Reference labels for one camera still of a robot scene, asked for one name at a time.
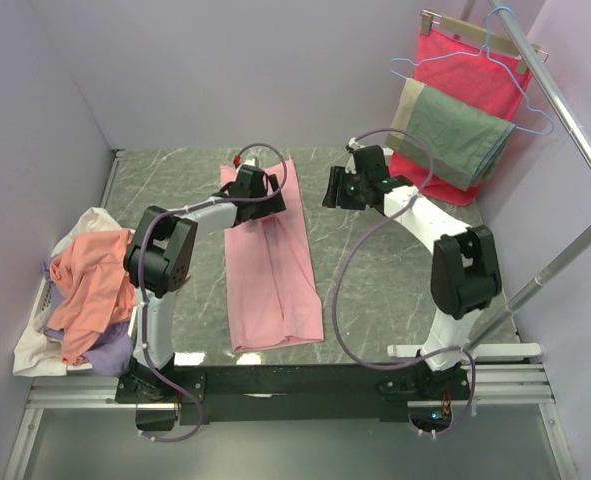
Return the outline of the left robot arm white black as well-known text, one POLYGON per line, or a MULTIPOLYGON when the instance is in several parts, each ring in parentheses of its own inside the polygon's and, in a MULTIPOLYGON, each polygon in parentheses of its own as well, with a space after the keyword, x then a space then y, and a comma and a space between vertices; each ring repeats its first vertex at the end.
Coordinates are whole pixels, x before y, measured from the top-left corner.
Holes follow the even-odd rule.
POLYGON ((151 401, 175 388, 172 324, 176 292, 187 281, 195 244, 207 236, 286 210, 286 179, 244 163, 233 180, 194 205, 148 207, 124 257, 124 269, 140 291, 134 359, 147 370, 139 389, 151 401))

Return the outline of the pink t-shirt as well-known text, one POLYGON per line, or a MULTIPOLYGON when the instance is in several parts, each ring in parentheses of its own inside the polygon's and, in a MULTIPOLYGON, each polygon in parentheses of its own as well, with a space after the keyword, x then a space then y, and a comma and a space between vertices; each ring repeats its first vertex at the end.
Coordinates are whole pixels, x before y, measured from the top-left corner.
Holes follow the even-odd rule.
POLYGON ((224 231, 227 311, 236 353, 324 340, 296 167, 289 159, 268 172, 287 177, 286 210, 224 231))

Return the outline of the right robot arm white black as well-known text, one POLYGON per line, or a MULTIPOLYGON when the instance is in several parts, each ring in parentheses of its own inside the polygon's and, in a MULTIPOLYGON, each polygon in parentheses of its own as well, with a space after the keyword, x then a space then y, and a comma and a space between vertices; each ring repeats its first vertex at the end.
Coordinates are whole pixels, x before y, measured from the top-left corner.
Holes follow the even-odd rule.
POLYGON ((447 370, 461 359, 471 330, 502 290, 494 237, 485 226, 472 227, 427 199, 403 176, 391 176, 380 146, 347 146, 347 166, 330 169, 322 205, 329 209, 376 210, 388 223, 411 233, 431 254, 430 293, 435 317, 418 357, 425 365, 414 374, 419 395, 435 399, 449 386, 447 370))

